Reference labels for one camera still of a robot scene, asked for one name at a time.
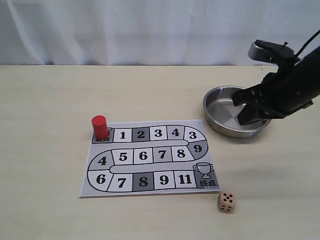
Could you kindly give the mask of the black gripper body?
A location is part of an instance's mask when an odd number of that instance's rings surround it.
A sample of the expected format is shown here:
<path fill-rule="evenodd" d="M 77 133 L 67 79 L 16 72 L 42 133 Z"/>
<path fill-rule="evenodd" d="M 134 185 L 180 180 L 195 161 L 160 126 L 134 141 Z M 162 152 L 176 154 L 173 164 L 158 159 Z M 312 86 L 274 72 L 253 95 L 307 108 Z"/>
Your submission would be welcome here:
<path fill-rule="evenodd" d="M 294 65 L 268 74 L 260 84 L 260 104 L 284 118 L 313 105 L 313 66 Z"/>

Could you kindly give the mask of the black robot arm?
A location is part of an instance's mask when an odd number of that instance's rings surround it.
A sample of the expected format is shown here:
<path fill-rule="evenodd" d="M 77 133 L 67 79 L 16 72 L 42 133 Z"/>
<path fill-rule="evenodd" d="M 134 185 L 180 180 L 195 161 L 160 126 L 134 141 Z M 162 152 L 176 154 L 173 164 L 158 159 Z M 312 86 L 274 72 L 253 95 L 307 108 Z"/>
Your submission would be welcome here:
<path fill-rule="evenodd" d="M 319 47 L 301 60 L 281 58 L 277 65 L 277 72 L 265 75 L 261 83 L 231 95 L 234 106 L 244 105 L 237 115 L 240 125 L 284 119 L 310 107 L 320 95 Z"/>

